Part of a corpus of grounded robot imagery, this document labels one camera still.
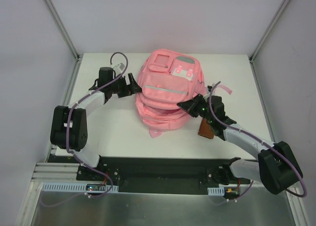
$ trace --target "pink tag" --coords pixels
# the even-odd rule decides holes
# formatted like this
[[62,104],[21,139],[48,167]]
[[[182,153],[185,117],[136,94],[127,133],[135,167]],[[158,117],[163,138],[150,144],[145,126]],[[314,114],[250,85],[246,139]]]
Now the pink tag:
[[162,134],[162,131],[159,131],[159,130],[157,130],[157,129],[152,129],[152,128],[150,128],[150,129],[149,129],[149,134],[150,134],[150,136],[151,136],[152,138],[156,138],[156,137],[158,137],[158,136],[160,136],[160,135]]
[[216,89],[217,89],[217,88],[224,89],[229,95],[231,95],[232,92],[233,92],[230,88],[228,88],[227,86],[222,85],[222,84],[219,84],[219,85],[216,87]]

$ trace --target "gray floor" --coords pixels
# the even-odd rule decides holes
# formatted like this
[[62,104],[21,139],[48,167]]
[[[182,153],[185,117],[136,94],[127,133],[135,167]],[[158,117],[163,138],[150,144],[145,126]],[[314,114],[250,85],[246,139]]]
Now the gray floor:
[[[42,192],[45,204],[73,193]],[[235,202],[222,197],[112,193],[99,199],[77,196],[57,207],[38,204],[34,226],[291,226],[295,225],[285,193],[272,195],[253,187]]]

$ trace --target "white table surface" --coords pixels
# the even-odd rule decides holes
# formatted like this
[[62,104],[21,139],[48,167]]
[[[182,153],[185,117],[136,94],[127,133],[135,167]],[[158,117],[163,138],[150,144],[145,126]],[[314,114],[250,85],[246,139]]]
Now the white table surface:
[[[129,66],[126,73],[135,79],[140,67],[148,58],[147,53],[126,53]],[[221,89],[216,94],[223,97],[226,114],[243,128],[270,140],[270,135],[254,77],[246,55],[190,54],[197,58],[203,69],[205,83],[217,81],[233,90],[229,95]],[[98,77],[100,67],[109,65],[111,53],[85,53],[75,83],[71,103],[81,98]],[[113,58],[117,64],[125,60],[120,55]],[[163,157],[163,158],[233,158],[253,159],[241,148],[222,141],[198,135],[201,118],[192,118],[179,130],[151,138],[149,128],[136,113],[135,97],[118,99],[114,95],[109,102],[92,113],[88,120],[88,142],[101,156]],[[56,155],[67,155],[57,148]]]

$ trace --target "metal frame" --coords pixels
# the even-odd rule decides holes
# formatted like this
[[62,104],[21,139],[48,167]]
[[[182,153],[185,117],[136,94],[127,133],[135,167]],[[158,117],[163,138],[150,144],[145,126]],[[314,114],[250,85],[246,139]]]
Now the metal frame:
[[53,18],[55,24],[56,24],[56,27],[58,28],[59,32],[60,32],[60,35],[63,37],[64,41],[66,42],[66,45],[67,47],[69,48],[69,50],[71,51],[71,53],[73,54],[74,58],[76,60],[78,60],[79,58],[79,54],[73,44],[73,42],[71,41],[66,29],[65,29],[65,26],[63,24],[63,22],[61,21],[58,13],[57,13],[57,10],[55,9],[55,6],[52,2],[52,0],[43,0],[45,5],[47,6],[47,10],[49,11],[51,17]]
[[[68,88],[65,92],[64,99],[63,99],[63,105],[67,105],[71,99],[71,95],[72,95],[72,92],[73,92],[73,89],[75,86],[77,74],[79,72],[79,68],[80,68],[80,64],[81,64],[81,59],[80,59],[80,56],[78,55],[77,50],[74,47],[74,44],[72,43],[60,17],[59,17],[59,15],[58,15],[58,13],[53,5],[53,2],[51,0],[43,0],[43,1],[46,4],[47,9],[50,12],[52,19],[54,20],[56,27],[58,28],[61,36],[63,37],[64,41],[66,42],[73,57],[77,61],[76,65],[73,69],[72,75],[69,79]],[[287,6],[289,5],[290,2],[291,2],[291,0],[283,0],[283,2],[281,3],[280,7],[278,8],[276,14],[274,15],[272,21],[268,25],[265,33],[261,37],[260,42],[258,43],[255,51],[253,52],[253,54],[251,55],[251,57],[249,59],[250,64],[251,64],[251,69],[253,71],[254,79],[255,79],[255,82],[257,85],[258,93],[260,96],[260,101],[261,101],[261,104],[262,104],[262,107],[264,110],[264,115],[265,115],[265,118],[267,120],[268,129],[269,129],[271,138],[273,140],[274,140],[274,136],[273,136],[273,133],[271,130],[269,117],[267,115],[267,111],[266,111],[265,104],[263,101],[261,88],[260,88],[260,85],[258,83],[255,69],[253,67],[253,65],[254,65],[253,61],[257,57],[262,46],[264,45],[265,41],[269,37],[270,33],[273,31],[273,28],[277,24],[278,20],[280,19],[280,17],[284,13],[285,9],[287,8]],[[56,148],[53,147],[52,145],[50,145],[50,149],[48,152],[46,163],[37,163],[36,164],[36,167],[35,167],[35,170],[34,170],[34,173],[32,176],[32,180],[30,182],[30,186],[29,186],[29,189],[28,189],[28,192],[27,192],[27,195],[26,195],[23,207],[22,207],[22,211],[19,215],[18,225],[22,225],[22,226],[31,225],[32,219],[33,219],[33,216],[35,213],[36,205],[38,202],[38,198],[40,195],[40,190],[43,186],[43,182],[88,183],[88,184],[93,183],[91,181],[77,181],[76,180],[77,171],[78,171],[78,167],[79,167],[79,164],[77,164],[77,163],[47,163],[48,158],[50,156],[54,155],[55,152],[56,152]],[[304,208],[304,205],[302,203],[302,200],[300,198],[293,197],[289,194],[288,194],[288,200],[289,200],[289,204],[290,204],[290,207],[291,207],[291,210],[293,213],[293,217],[295,219],[295,223],[299,226],[307,226],[308,221],[307,221],[305,208]]]
[[273,31],[274,27],[276,26],[277,22],[279,21],[279,19],[281,18],[282,14],[284,13],[285,9],[288,7],[288,5],[290,4],[291,1],[292,0],[283,0],[282,1],[280,7],[278,8],[278,10],[276,11],[274,17],[272,18],[272,21],[270,22],[270,24],[268,25],[266,31],[264,32],[263,36],[261,37],[261,39],[260,39],[255,51],[250,56],[250,61],[251,62],[253,62],[256,59],[256,57],[258,56],[262,46],[267,41],[269,35]]

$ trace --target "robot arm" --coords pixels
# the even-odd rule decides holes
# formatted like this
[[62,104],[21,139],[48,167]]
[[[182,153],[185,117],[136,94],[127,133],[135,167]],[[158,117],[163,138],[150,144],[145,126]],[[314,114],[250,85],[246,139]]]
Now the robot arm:
[[[73,154],[83,163],[92,168],[102,168],[100,156],[93,151],[87,143],[87,118],[98,107],[104,105],[113,94],[117,94],[119,98],[130,96],[135,93],[142,92],[142,89],[136,83],[132,73],[128,74],[130,84],[126,84],[125,77],[117,79],[111,85],[94,92],[105,84],[114,80],[116,74],[124,69],[125,65],[120,63],[113,68],[103,67],[99,70],[99,78],[96,79],[94,85],[89,92],[78,101],[71,115],[70,131],[69,131],[69,148]],[[50,133],[50,141],[53,145],[57,145],[61,149],[66,149],[66,128],[67,119],[71,107],[57,106],[54,110],[52,128]]]
[[[225,125],[218,122],[212,114],[209,98],[211,98],[211,106],[215,116]],[[237,157],[231,159],[212,174],[212,178],[218,183],[227,185],[236,178],[247,178],[262,182],[269,192],[279,194],[298,182],[298,177],[293,169],[275,154],[271,148],[283,155],[295,167],[299,175],[303,177],[302,171],[287,143],[274,143],[266,140],[258,141],[261,139],[245,131],[234,120],[226,116],[221,97],[210,96],[205,100],[202,95],[198,94],[191,100],[178,103],[178,106],[192,117],[201,116],[205,118],[215,136],[239,146],[256,158],[257,161],[247,161]]]

